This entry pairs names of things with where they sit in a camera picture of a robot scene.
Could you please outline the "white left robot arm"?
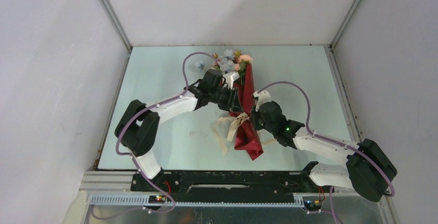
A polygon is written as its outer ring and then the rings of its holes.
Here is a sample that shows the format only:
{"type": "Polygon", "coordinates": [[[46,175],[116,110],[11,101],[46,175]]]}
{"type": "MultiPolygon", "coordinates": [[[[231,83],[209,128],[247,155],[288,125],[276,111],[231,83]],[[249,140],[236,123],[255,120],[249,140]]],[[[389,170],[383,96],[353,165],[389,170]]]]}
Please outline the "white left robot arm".
{"type": "Polygon", "coordinates": [[[133,100],[128,105],[115,129],[116,152],[123,155],[119,147],[127,148],[125,154],[131,157],[144,177],[143,184],[150,191],[157,191],[163,185],[163,177],[159,174],[162,167],[152,150],[159,126],[209,103],[214,103],[227,112],[241,113],[243,107],[239,100],[239,91],[234,86],[239,77],[238,72],[223,74],[221,71],[209,69],[203,78],[186,85],[183,92],[175,97],[151,105],[133,100]]]}

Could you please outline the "red wrapping paper sheet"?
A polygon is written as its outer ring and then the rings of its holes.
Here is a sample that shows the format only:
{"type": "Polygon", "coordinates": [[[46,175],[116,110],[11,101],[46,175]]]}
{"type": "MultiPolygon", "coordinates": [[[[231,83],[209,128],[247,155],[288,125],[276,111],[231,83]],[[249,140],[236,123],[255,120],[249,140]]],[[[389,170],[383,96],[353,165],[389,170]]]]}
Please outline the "red wrapping paper sheet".
{"type": "Polygon", "coordinates": [[[232,113],[229,115],[235,118],[234,124],[231,126],[236,129],[234,133],[234,149],[244,150],[248,153],[251,160],[256,160],[263,154],[263,148],[260,137],[251,123],[251,110],[255,104],[253,93],[255,92],[253,80],[252,65],[246,71],[245,85],[242,86],[238,82],[234,83],[234,87],[238,88],[239,100],[243,107],[242,113],[232,113]]]}

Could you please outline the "peach rose stem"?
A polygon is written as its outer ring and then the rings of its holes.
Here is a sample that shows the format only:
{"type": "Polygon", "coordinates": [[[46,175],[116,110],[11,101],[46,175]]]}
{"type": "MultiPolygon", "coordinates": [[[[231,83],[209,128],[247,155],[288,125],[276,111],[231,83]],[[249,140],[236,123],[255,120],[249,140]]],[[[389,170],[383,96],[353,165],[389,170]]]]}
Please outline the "peach rose stem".
{"type": "Polygon", "coordinates": [[[252,64],[253,59],[248,54],[243,54],[241,51],[234,51],[232,56],[233,67],[232,70],[238,72],[239,79],[238,83],[242,86],[245,85],[246,71],[252,64]]]}

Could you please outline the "pink rose stem with blue bud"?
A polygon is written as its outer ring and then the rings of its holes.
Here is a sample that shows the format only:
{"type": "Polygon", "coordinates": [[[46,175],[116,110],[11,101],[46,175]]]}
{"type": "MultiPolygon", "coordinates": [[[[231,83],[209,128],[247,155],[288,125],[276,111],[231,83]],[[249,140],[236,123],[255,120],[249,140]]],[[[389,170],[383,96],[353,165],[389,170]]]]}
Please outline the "pink rose stem with blue bud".
{"type": "Polygon", "coordinates": [[[202,60],[199,60],[199,61],[194,63],[194,67],[196,70],[202,71],[205,68],[205,62],[202,60]]]}

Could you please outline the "cream ribbon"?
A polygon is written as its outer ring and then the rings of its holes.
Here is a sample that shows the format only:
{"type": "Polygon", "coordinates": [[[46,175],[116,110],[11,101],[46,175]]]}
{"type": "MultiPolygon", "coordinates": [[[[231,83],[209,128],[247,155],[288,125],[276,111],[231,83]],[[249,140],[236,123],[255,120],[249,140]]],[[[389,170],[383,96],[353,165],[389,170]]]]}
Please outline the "cream ribbon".
{"type": "Polygon", "coordinates": [[[263,154],[263,146],[271,145],[276,139],[260,139],[261,132],[256,131],[246,113],[220,117],[212,124],[212,131],[222,153],[226,155],[228,148],[245,151],[251,160],[263,154]]]}

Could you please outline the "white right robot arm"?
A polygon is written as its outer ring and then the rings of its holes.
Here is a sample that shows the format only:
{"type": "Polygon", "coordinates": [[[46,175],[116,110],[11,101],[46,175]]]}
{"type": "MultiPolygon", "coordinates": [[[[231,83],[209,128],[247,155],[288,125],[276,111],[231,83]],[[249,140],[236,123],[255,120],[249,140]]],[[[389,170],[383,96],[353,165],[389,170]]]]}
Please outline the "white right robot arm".
{"type": "Polygon", "coordinates": [[[300,173],[301,187],[313,192],[320,186],[354,190],[366,200],[378,202],[394,196],[392,184],[397,169],[378,144],[324,137],[303,123],[287,119],[274,101],[252,108],[251,122],[256,130],[266,130],[284,147],[308,151],[335,162],[327,165],[312,161],[300,173]]]}

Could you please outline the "blue flower stem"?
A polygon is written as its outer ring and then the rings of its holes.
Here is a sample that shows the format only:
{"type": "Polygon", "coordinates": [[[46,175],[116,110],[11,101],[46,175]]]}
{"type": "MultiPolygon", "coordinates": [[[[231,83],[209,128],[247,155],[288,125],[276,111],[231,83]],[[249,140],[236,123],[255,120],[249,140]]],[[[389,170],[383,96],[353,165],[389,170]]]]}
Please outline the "blue flower stem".
{"type": "Polygon", "coordinates": [[[235,51],[231,49],[226,49],[222,56],[218,58],[218,65],[223,73],[229,73],[234,71],[234,58],[235,51]]]}

